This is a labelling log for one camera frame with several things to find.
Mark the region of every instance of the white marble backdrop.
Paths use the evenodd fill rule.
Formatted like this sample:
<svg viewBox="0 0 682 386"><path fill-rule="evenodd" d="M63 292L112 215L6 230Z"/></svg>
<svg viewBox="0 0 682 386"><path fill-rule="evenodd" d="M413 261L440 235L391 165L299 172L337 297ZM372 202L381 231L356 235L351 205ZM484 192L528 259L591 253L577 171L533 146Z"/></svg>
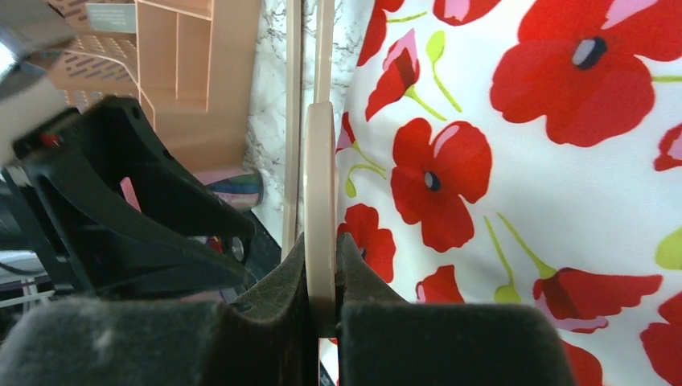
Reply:
<svg viewBox="0 0 682 386"><path fill-rule="evenodd" d="M265 180L263 203L253 212L275 241L281 244L286 152L286 0L262 2L249 111L246 163L257 167ZM335 2L330 100L335 109L337 133L346 91L351 83L373 5L374 2L371 0ZM316 1L304 0L302 8L302 122L305 122L306 107L313 101Z"/></svg>

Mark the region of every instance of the black plastic bracket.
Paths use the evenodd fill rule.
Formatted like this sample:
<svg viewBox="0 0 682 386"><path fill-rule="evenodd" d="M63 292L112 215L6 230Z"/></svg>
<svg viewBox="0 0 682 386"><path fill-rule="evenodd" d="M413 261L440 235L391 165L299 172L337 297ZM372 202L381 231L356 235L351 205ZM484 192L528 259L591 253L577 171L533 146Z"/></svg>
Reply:
<svg viewBox="0 0 682 386"><path fill-rule="evenodd" d="M14 152L2 199L59 293L177 298L254 283L234 257L189 239L250 239L253 223L175 161L135 99L67 109ZM142 213L123 197L126 177Z"/></svg>

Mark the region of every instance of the red flower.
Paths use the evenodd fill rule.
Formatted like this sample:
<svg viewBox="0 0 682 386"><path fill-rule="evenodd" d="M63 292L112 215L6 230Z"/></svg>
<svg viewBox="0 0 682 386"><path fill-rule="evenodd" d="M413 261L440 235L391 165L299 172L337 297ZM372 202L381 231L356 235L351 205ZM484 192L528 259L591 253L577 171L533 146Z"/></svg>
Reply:
<svg viewBox="0 0 682 386"><path fill-rule="evenodd" d="M500 61L493 107L513 123L547 117L556 143L589 147L635 128L654 105L651 74L636 55L682 55L677 0L537 0L519 44Z"/></svg>
<svg viewBox="0 0 682 386"><path fill-rule="evenodd" d="M682 384L682 292L665 302L659 314L668 323L656 322L639 336L656 373L669 384Z"/></svg>
<svg viewBox="0 0 682 386"><path fill-rule="evenodd" d="M659 144L660 156L654 161L656 171L682 166L682 125L668 130Z"/></svg>
<svg viewBox="0 0 682 386"><path fill-rule="evenodd" d="M444 265L431 276L417 283L417 301L420 303L464 303L454 280L454 265Z"/></svg>
<svg viewBox="0 0 682 386"><path fill-rule="evenodd" d="M564 351L568 356L573 376L579 386L602 386L602 364L594 355L564 342Z"/></svg>
<svg viewBox="0 0 682 386"><path fill-rule="evenodd" d="M436 0L433 14L451 26L461 26L482 18L500 0Z"/></svg>
<svg viewBox="0 0 682 386"><path fill-rule="evenodd" d="M462 198L475 203L486 194L492 152L485 135L464 121L430 139L431 126L423 118L398 129L391 189L403 221L421 222L424 245L443 253L474 237Z"/></svg>
<svg viewBox="0 0 682 386"><path fill-rule="evenodd" d="M557 328L592 333L609 325L606 316L637 306L642 296L656 292L663 277L598 275L573 268L559 269L533 286L536 306Z"/></svg>
<svg viewBox="0 0 682 386"><path fill-rule="evenodd" d="M393 257L396 245L388 229L379 229L379 213L373 207L357 204L346 210L346 222L339 233L350 233L365 262L384 281L393 280Z"/></svg>
<svg viewBox="0 0 682 386"><path fill-rule="evenodd" d="M384 60L384 73L369 95L364 111L369 121L384 106L399 101L419 79L419 60L414 29L398 39L389 49Z"/></svg>
<svg viewBox="0 0 682 386"><path fill-rule="evenodd" d="M367 25L367 33L358 58L358 67L363 66L381 49L386 39L386 11L395 12L405 0L376 0L372 16Z"/></svg>
<svg viewBox="0 0 682 386"><path fill-rule="evenodd" d="M336 142L336 152L338 153L353 145L355 145L355 133L353 133L353 128L351 127L348 111L346 111L341 117L341 134L339 134L339 140Z"/></svg>

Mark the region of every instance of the beige rod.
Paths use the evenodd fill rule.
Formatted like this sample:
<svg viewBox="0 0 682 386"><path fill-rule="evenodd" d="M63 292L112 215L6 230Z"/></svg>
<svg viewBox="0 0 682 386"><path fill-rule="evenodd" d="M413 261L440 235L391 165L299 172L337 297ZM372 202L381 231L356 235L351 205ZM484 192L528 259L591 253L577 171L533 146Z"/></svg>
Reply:
<svg viewBox="0 0 682 386"><path fill-rule="evenodd" d="M336 324L334 108L329 102L334 0L318 0L314 103L308 106L303 149L303 229L310 311L320 338Z"/></svg>
<svg viewBox="0 0 682 386"><path fill-rule="evenodd" d="M301 30L302 0L286 0L286 160L281 259L296 241L301 165Z"/></svg>
<svg viewBox="0 0 682 386"><path fill-rule="evenodd" d="M331 90L331 48L334 43L334 1L318 0L317 36L315 39L314 102L329 100Z"/></svg>

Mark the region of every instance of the black foam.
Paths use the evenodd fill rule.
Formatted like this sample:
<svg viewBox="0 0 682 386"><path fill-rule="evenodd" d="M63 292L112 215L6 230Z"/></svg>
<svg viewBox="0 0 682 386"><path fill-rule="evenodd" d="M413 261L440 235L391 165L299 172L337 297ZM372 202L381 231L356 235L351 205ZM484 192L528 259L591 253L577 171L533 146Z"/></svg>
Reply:
<svg viewBox="0 0 682 386"><path fill-rule="evenodd" d="M555 329L522 306L348 302L341 384L573 386Z"/></svg>

